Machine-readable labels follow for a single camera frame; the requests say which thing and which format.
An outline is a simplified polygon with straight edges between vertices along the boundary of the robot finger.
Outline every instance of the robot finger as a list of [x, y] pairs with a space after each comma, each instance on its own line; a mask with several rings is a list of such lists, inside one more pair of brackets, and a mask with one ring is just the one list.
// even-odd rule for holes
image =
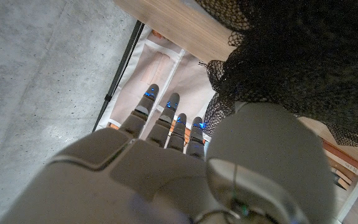
[[179, 114], [175, 127], [168, 140], [167, 149], [176, 149], [183, 152], [183, 146], [185, 144], [185, 130], [186, 130], [186, 115], [184, 113]]
[[149, 86], [135, 110], [123, 122], [120, 131], [125, 131], [131, 134], [134, 138], [138, 138], [146, 124], [147, 118], [153, 108], [153, 104], [158, 95], [158, 85], [152, 84]]
[[204, 143], [203, 143], [203, 120], [200, 117], [196, 117], [191, 125], [190, 139], [187, 145], [186, 154], [196, 157], [198, 159], [204, 159]]
[[154, 127], [146, 138], [146, 141], [164, 147], [167, 141], [168, 133], [171, 128], [173, 117], [179, 104], [179, 94], [172, 93], [167, 105], [161, 113], [159, 119], [155, 122]]

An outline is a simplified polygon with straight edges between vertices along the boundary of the black mesh net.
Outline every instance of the black mesh net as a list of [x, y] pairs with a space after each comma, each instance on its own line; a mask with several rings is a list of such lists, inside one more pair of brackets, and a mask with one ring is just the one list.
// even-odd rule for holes
[[234, 102], [271, 102], [358, 146], [358, 1], [196, 1], [233, 30], [237, 46], [207, 67], [216, 91], [208, 135]]

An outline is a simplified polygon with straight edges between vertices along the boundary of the wooden edge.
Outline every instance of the wooden edge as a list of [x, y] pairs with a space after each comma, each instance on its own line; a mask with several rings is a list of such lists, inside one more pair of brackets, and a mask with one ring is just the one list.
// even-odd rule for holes
[[226, 60], [235, 49], [228, 45], [232, 31], [180, 0], [114, 0], [123, 10], [195, 57], [209, 62]]
[[333, 146], [340, 149], [342, 152], [346, 153], [347, 155], [358, 161], [358, 147], [340, 146], [336, 144], [334, 136], [329, 132], [325, 124], [305, 117], [298, 118], [298, 120], [301, 121], [306, 127], [310, 128], [318, 136], [320, 136], [321, 138], [323, 138]]

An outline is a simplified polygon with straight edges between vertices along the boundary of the wooden board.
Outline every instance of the wooden board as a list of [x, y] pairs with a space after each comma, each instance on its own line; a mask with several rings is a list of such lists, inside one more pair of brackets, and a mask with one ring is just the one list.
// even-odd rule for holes
[[349, 156], [353, 157], [358, 161], [358, 147], [352, 147], [352, 146], [340, 146], [336, 144], [336, 141], [334, 139], [334, 136], [329, 132], [327, 126], [319, 121], [309, 119], [309, 118], [299, 118], [299, 120], [306, 125], [308, 128], [313, 130], [318, 136], [325, 139], [330, 144], [336, 146]]
[[204, 62], [226, 60], [231, 30], [180, 0], [114, 0], [123, 10]]

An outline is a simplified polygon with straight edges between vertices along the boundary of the concrete floor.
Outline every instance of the concrete floor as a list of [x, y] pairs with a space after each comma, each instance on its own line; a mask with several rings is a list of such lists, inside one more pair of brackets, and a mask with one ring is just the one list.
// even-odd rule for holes
[[134, 24], [111, 0], [0, 0], [0, 216], [91, 132]]

